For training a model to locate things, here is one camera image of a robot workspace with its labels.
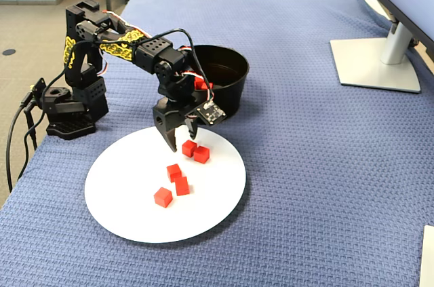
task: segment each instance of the black container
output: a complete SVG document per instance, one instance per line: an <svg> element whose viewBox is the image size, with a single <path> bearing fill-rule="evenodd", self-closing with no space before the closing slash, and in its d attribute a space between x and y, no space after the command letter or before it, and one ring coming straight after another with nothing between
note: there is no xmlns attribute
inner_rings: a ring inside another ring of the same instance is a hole
<svg viewBox="0 0 434 287"><path fill-rule="evenodd" d="M249 63L240 53L225 47L197 45L195 50L208 81L214 84L214 102L231 117L238 111ZM194 62L191 67L197 71Z"/></svg>

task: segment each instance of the monitor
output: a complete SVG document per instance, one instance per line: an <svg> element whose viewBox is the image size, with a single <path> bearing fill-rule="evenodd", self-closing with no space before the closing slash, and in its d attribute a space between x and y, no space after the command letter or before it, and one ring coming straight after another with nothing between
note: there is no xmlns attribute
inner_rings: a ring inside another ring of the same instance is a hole
<svg viewBox="0 0 434 287"><path fill-rule="evenodd" d="M419 92L405 56L413 37L434 50L434 0L379 0L399 21L387 38L331 41L342 84Z"/></svg>

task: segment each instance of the robotic arm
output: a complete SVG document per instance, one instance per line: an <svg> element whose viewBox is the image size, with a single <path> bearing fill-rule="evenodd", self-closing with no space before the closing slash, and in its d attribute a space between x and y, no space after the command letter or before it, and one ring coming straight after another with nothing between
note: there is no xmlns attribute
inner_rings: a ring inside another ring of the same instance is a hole
<svg viewBox="0 0 434 287"><path fill-rule="evenodd" d="M185 123L194 139L198 119L212 126L226 117L214 104L210 88L195 90L193 76L200 74L190 66L196 60L191 51L175 50L163 35L151 37L116 14L99 9L92 0L66 9L64 75L72 93L67 88L46 90L43 79L33 88L38 106L47 113L49 135L73 139L95 132L95 122L109 111L104 79L98 75L103 72L102 51L156 74L158 93L164 97L153 107L154 123L173 151L178 126Z"/></svg>

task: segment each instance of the blue textured fabric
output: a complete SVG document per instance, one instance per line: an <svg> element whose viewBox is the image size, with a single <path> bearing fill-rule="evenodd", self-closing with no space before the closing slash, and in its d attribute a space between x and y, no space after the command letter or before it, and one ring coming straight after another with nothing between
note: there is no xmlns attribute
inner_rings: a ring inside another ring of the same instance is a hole
<svg viewBox="0 0 434 287"><path fill-rule="evenodd" d="M109 58L98 131L47 137L0 212L0 286L418 286L434 223L433 76L409 51L421 94L341 86L329 42L385 37L384 18L362 0L131 0L123 16L248 59L238 114L213 128L243 157L245 193L183 242L103 229L85 205L87 171L152 125L158 99L155 77Z"/></svg>

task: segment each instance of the black cable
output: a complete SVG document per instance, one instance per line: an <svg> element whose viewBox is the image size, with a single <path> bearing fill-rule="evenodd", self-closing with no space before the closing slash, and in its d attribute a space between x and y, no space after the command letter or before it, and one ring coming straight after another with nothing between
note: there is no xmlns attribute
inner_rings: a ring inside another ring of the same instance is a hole
<svg viewBox="0 0 434 287"><path fill-rule="evenodd" d="M152 41L154 39L170 35L172 33L183 33L187 36L187 39L189 40L190 47L191 47L191 53L193 55L193 59L196 63L196 66L199 69L200 73L202 74L203 80L205 81L208 90L211 92L210 98L208 99L208 101L211 100L212 99L212 88L211 88L210 82L208 81L205 72L203 72L202 66L199 62L199 59L197 58L197 55L196 55L196 50L195 50L195 46L193 44L193 40L191 39L190 34L186 30L184 30L182 28L171 29L170 31L165 31L164 33L152 36L151 38L141 39L141 40L137 41L137 44L140 45L140 44L146 43L148 41Z"/></svg>
<svg viewBox="0 0 434 287"><path fill-rule="evenodd" d="M30 104L28 104L27 107L24 109L24 114L26 115L26 120L27 120L27 129L30 129L33 126L33 124L35 124L35 122L33 121L32 110L35 108L36 105L37 105L36 100L32 100ZM33 130L30 133L30 137L32 138L33 149L36 151L38 147L37 140L36 140L36 130Z"/></svg>
<svg viewBox="0 0 434 287"><path fill-rule="evenodd" d="M78 45L80 45L80 44L82 44L82 43L94 43L94 44L96 44L96 45L122 43L122 44L126 44L126 45L129 45L129 46L132 47L132 56L134 57L134 54L135 54L134 52L135 52L135 50L136 50L136 48L137 48L138 45L143 44L143 43L146 43L147 41L152 41L152 40L154 40L154 39L161 38L161 37L163 37L163 36L167 36L167 35L172 34L172 33L184 33L184 34L187 36L187 38L189 39L189 43L190 43L190 47L191 47L191 52L192 52L192 54L193 54L193 59L195 60L195 63L196 63L196 65L197 65L197 68L199 69L199 71L201 72L201 74L202 74L202 76L203 76L203 80L205 81L208 90L211 92L211 94L210 94L210 99L209 99L209 100L211 100L211 99L212 99L212 89L211 89L210 82L208 81L208 79L207 79L207 77L206 77L206 75L205 75L205 72L203 72L203 69L202 69L202 67L201 67L201 65L200 65L200 63L199 63L199 60L198 60L198 58L197 58L196 51L195 51L195 46L194 46L194 44L193 44L193 40L191 39L190 34L189 34L187 31L185 31L184 29L182 29L182 28L175 28L175 29L172 29L172 30L170 30L170 31L166 31L166 32L164 32L164 33L161 33L161 34L155 35L155 36L150 37L150 38L147 38L147 39L141 39L141 40L139 40L139 41L137 41L137 42L135 42L135 43L130 43L130 42L127 42L127 41L78 41L78 42L76 42L76 44L74 44L74 46L71 48L71 50L70 50L70 52L69 52L68 60L67 60L66 63L65 63L65 66L64 66L64 68L63 68L63 71L62 71L62 72L61 72L61 73L60 73L56 78L54 78L54 79L53 79L53 80L52 80L52 81L51 81L51 82L50 82L50 83L45 87L45 89L42 91L42 98L41 98L42 114L41 114L41 117L39 118L38 122L35 123L35 124L34 124L30 129L28 129L27 133L24 135L24 148L25 148L25 152L26 152L26 159L25 159L25 161L24 161L24 165L23 165L23 167L22 167L22 169L21 169L21 172L20 172L20 174L18 175L18 179L20 179L21 176L24 174L24 171L26 170L27 163L28 163L28 145L27 145L27 137L28 137L28 135L29 135L33 130L36 129L36 127L37 127L37 126L42 122L43 118L45 117L45 111L44 111L44 109L43 109L43 105L45 104L45 93L48 91L48 89L49 89L49 88L50 88L50 87L51 87L51 86L52 86L52 85L53 85L57 80L59 80L59 79L60 79L60 78L65 74L66 69L67 69L67 66L69 65L69 63L70 63L70 61L71 61L71 56L73 55L73 52L75 51L75 49L77 48Z"/></svg>
<svg viewBox="0 0 434 287"><path fill-rule="evenodd" d="M12 133L14 132L14 126L16 123L16 120L18 119L18 116L20 115L21 111L24 109L23 105L20 105L18 107L18 110L16 111L14 118L12 119L11 126L9 128L9 134L7 135L7 142L6 142L6 176L7 176L7 185L9 186L9 192L12 192L12 176L11 176L11 163L10 163L10 151L11 151L11 141L12 141Z"/></svg>
<svg viewBox="0 0 434 287"><path fill-rule="evenodd" d="M132 43L128 43L127 41L78 41L76 42L76 44L74 44L74 46L71 48L70 52L69 52L69 57L68 60L65 63L65 66L63 68L63 71L57 76L55 77L42 91L42 98L41 98L41 104L42 104L42 114L41 117L39 118L38 122L36 122L30 129L28 129L27 133L24 135L24 148L25 148L25 152L26 152L26 159L24 161L24 165L21 169L20 174L18 175L18 179L21 178L21 176L23 175L24 171L26 170L27 167L27 163L28 163L28 145L27 145L27 137L28 135L34 131L36 129L36 127L41 124L43 118L45 117L45 110L43 109L43 105L45 104L45 93L49 90L49 88L57 81L59 80L66 72L69 62L71 61L71 57L73 55L73 52L77 49L77 46L83 43L95 43L97 45L100 44L116 44L116 43L122 43L122 44L127 44L132 46Z"/></svg>

